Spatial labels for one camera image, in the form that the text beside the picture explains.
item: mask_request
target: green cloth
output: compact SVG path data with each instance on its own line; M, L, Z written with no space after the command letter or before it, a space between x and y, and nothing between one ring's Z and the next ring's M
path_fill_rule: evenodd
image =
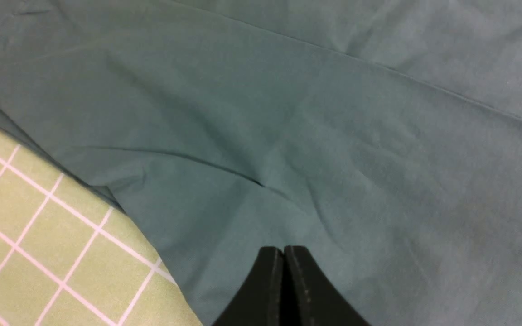
M8 13L0 127L106 190L204 324L298 244L375 326L522 325L522 1Z

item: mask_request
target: teal garment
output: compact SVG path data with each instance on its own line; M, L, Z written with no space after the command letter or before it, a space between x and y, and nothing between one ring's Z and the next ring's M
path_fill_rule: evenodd
M0 25L0 128L112 196L205 325L286 244L375 326L522 325L499 3L31 0Z

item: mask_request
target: teal fabric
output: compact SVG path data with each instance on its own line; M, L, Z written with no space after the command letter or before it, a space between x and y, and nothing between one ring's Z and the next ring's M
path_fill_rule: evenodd
M299 244L375 326L522 325L522 2L31 0L0 127L106 189L204 324Z

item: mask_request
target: seam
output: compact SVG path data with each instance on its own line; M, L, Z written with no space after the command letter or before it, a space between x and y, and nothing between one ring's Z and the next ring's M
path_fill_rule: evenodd
M298 38L295 38L295 37L292 37L292 36L289 36L289 35L281 34L281 33L278 33L276 31L271 31L271 29L265 29L263 27L252 25L250 23L247 23L246 21L238 20L238 19L235 19L235 18L232 18L232 17L229 17L229 16L225 16L223 14L220 14L220 13L217 13L217 12L213 12L213 11L210 11L210 10L207 10L207 9L191 6L191 5L188 5L188 4L183 4L182 2L178 2L176 0L166 0L166 2L171 2L171 3L177 4L179 6L183 6L183 7L186 7L186 8L191 8L191 9L194 9L194 10L197 10L197 11L200 11L200 12L204 12L204 13L207 13L207 14L211 14L211 15L214 15L214 16L223 17L225 19L232 20L232 21L235 21L235 22L247 25L249 27L253 27L254 29L259 29L261 31L266 31L268 33L271 33L271 34L274 34L274 35L279 35L281 37L285 37L285 38L288 38L288 39L292 39L292 40L297 41L299 43L304 43L306 45L313 46L315 48L319 48L319 49L325 50L325 51L330 52L330 53L339 54L340 56L345 56L345 57L351 58L353 60L357 60L359 62L367 64L368 66L374 66L374 67L381 68L381 69L385 70L386 72L391 72L393 74L397 74L398 76L401 76L402 78L406 78L406 79L408 79L410 81L414 81L414 82L416 82L418 84L425 85L426 87L429 87L431 89L435 89L437 91L441 91L443 93L446 93L447 95L456 97L458 99L462 99L463 101L468 102L468 103L472 103L473 105L481 107L482 109L485 109L485 110L491 111L493 113L501 114L501 115L504 115L506 117L510 117L510 118L514 118L514 119L522 121L522 117L519 117L516 114L512 114L512 113L508 113L506 111L502 111L500 109L496 109L495 107L492 107L490 105L482 103L482 102L480 102L478 100L472 99L471 97L466 97L465 95L462 95L460 93L456 93L455 91L450 91L449 89L441 87L441 86L439 86L439 85L437 85L435 83L431 83L431 82L424 81L424 80L419 80L418 78L415 78L413 76L410 76L408 74L400 72L399 70L396 70L394 68L391 68L391 67L388 67L388 66L384 66L383 64L379 64L379 63L373 62L371 60L366 60L364 58L359 58L359 57L356 57L356 56L352 56L350 54L347 54L347 53L344 53L344 52L340 52L340 51L335 50L335 49L326 48L325 46L317 45L315 43L311 43L311 42L308 42L308 41L305 41L305 40L302 40L302 39L298 39Z

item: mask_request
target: wrinkle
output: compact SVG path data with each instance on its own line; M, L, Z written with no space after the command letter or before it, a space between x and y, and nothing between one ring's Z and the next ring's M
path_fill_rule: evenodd
M317 216L318 221L324 227L324 231L329 239L334 243L344 254L348 254L348 251L344 248L344 246L338 241L338 237L334 234L331 226L329 225L327 219L324 217L323 210L321 205L319 204L319 200L317 200L317 196L315 195L315 190L311 183L305 179L307 192L309 193L309 198L311 199L311 204L313 204L313 210L315 215Z
M509 43L518 43L522 40L522 25L515 27L509 33L501 35L499 38L494 39L495 43L501 43L508 45Z
M243 167L242 171L239 172L241 175L249 174L252 175L249 179L259 179L258 176L255 176L255 168L250 161L242 159L249 155L243 153L243 150L238 147L238 144L232 140L232 137L229 134L223 134L222 128L214 126L211 121L207 119L207 114L201 114L202 108L199 107L198 103L193 103L188 96L174 94L171 91L168 91L166 87L159 85L156 81L141 76L139 73L135 72L133 68L110 52L106 53L106 64L108 69L112 70L115 74L120 75L124 82L138 90L139 93L145 95L154 107L162 107L162 103L167 102L176 103L177 105L166 106L167 109L177 111L183 117L189 117L191 122L197 124L199 128L207 134L208 138L214 142L214 145L220 154L230 157L228 161L234 163L234 166ZM181 79L184 79L185 76L186 74L178 74L178 77ZM186 88L191 91L200 91L199 88L190 85L187 85Z
M188 154L184 154L184 153L181 153L181 152L178 152L178 151L172 151L172 150L153 150L153 149L129 149L129 148L125 148L125 147L114 147L114 146L74 146L74 148L84 148L84 149L94 149L94 150L116 150L116 151L126 151L126 152L131 152L131 153L145 153L145 154L153 154L153 155L166 155L166 156L170 156L170 157L177 157L177 158L182 158L182 159L186 159L188 161L192 161L192 162L195 162L195 163L199 163L201 165L207 165L208 167L212 167L214 169L219 169L221 171L225 171L226 173L229 173L229 174L232 174L234 176L237 176L241 179L245 179L251 183L254 183L260 187L263 187L265 188L265 186L263 186L263 184L261 184L261 182L247 176L247 175L244 175L243 173L239 173L238 171L235 171L233 169L229 169L227 167L223 167L222 165L219 165L217 163L212 163L212 162L209 162L209 161L205 161L204 159L201 159L201 158L198 158L198 157L195 157L195 156L192 156L192 155L188 155Z
M49 9L40 9L40 10L27 10L24 12L13 13L12 16L35 16L39 14L49 13Z
M420 263L418 256L415 254L414 250L412 250L412 244L410 243L410 239L405 239L404 245L405 245L406 249L408 249L408 254L410 254L410 257L412 257L412 261L414 261L414 264L416 265L418 272L420 273L422 278L424 278L426 285L428 285L429 287L432 287L432 288L436 288L434 281L428 276L426 270Z

